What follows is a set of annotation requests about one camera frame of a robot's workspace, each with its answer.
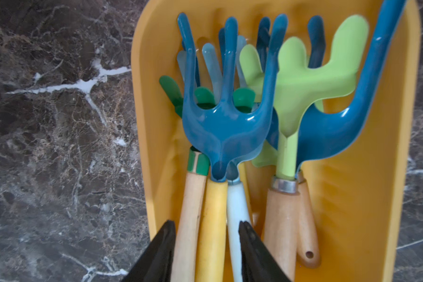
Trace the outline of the yellow plastic storage box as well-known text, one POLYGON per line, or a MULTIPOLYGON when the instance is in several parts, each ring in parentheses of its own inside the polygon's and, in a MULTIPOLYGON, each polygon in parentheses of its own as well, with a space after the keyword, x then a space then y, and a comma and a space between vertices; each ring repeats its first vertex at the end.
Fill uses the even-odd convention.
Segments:
MULTIPOLYGON (((235 17, 240 32, 255 40, 262 17, 285 13, 288 35, 307 37, 314 15, 324 20, 330 42, 348 16, 364 16, 373 36, 384 1, 149 1, 132 44, 132 77, 150 235, 180 217, 190 144, 159 84, 180 79, 177 16, 185 13, 195 42, 217 42, 219 29, 235 17)), ((360 135, 340 154, 303 162, 317 220, 321 266, 298 266, 298 282, 389 282, 400 227, 412 112, 417 82, 421 20, 407 1, 392 36, 376 95, 360 135)), ((352 99, 327 101, 325 114, 352 99)))

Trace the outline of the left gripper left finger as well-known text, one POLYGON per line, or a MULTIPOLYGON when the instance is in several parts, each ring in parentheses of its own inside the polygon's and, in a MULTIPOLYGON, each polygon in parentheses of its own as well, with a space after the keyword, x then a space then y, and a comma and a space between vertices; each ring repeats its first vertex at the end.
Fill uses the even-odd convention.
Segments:
POLYGON ((175 241, 175 222, 167 220, 122 282, 169 282, 175 241))

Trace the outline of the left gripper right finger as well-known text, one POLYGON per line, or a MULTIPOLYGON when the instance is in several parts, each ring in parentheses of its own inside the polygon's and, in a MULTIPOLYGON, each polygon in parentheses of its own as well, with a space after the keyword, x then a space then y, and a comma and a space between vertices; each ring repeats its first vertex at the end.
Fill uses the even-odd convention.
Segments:
POLYGON ((291 282, 249 222, 239 223, 244 282, 291 282))

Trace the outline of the light green rake wooden handle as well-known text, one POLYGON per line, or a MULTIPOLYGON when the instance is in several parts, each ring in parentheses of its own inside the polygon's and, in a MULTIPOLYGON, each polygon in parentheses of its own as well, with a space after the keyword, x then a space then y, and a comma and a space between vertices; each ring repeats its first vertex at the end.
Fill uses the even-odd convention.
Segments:
POLYGON ((334 34, 329 62, 318 68, 309 66, 311 57, 300 38, 280 40, 274 95, 278 155, 274 185, 267 195, 264 243, 290 280, 295 276, 300 214, 296 179, 300 122, 318 100, 347 96, 355 90, 368 31, 363 16, 348 17, 334 34))

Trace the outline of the blue rake yellow handle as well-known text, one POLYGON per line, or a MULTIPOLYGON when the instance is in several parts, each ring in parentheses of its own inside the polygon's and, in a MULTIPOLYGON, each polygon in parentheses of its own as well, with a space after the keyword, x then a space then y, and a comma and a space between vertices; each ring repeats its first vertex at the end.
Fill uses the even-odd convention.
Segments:
POLYGON ((199 246, 196 262, 197 282, 220 282, 224 276, 227 225, 227 168, 236 159, 249 161, 260 153, 268 135, 273 113, 278 72, 278 53, 283 44, 288 18, 280 14, 273 24, 263 81, 262 101, 252 113, 241 113, 233 102, 237 57, 238 23, 226 20, 223 86, 220 102, 211 109, 200 108, 195 100, 196 47, 188 17, 177 18, 186 47, 186 71, 183 98, 183 129, 189 142, 210 161, 199 246))
MULTIPOLYGON (((361 72, 356 93, 350 105, 336 114, 325 114, 312 104, 305 112, 299 129, 296 172, 305 161, 315 161, 336 156, 358 138, 364 128, 384 64, 400 17, 407 1, 384 1, 378 14, 369 51, 361 72)), ((311 42, 309 67, 320 67, 325 53, 324 24, 321 16, 313 16, 307 24, 311 42)), ((273 112, 272 122, 262 152, 253 165, 267 166, 277 163, 278 117, 273 112)))

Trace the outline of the light blue rake white handle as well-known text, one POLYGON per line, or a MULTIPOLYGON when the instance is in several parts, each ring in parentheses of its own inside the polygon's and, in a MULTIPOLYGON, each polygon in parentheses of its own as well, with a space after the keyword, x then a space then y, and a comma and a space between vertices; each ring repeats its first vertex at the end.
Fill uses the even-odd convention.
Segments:
MULTIPOLYGON (((237 73, 240 86, 246 86, 240 63, 241 50, 246 45, 244 36, 237 39, 237 73)), ((211 109, 218 103, 222 86, 222 72, 219 68, 215 47, 211 43, 203 46, 202 53, 213 85, 213 94, 208 88, 196 88, 196 100, 202 109, 211 109)), ((234 94, 236 108, 243 112, 251 112, 255 95, 238 92, 234 94)), ((227 173, 227 184, 217 184, 208 180, 206 198, 199 229, 199 246, 196 257, 195 282, 222 282, 224 274, 224 257, 226 249, 226 230, 229 236, 229 249, 234 282, 242 282, 242 252, 239 235, 240 222, 249 222, 251 217, 247 207, 244 184, 240 168, 245 168, 238 161, 230 163, 227 173)))

